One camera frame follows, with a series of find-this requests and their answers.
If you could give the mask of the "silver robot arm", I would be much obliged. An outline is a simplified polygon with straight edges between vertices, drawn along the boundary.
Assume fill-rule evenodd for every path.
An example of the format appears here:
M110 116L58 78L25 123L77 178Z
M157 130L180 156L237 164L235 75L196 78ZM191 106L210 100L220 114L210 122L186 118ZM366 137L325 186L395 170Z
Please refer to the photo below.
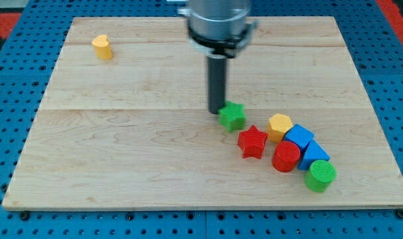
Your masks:
M177 12L190 43L206 56L208 110L217 114L226 101L228 60L250 44L258 21L248 20L247 0L189 0Z

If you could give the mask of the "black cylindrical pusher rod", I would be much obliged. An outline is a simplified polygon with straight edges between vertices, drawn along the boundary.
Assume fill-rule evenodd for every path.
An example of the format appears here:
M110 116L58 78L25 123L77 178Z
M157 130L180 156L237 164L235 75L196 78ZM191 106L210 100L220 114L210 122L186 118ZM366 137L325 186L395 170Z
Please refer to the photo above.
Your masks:
M218 114L226 100L226 58L207 58L207 96L208 110L212 114Z

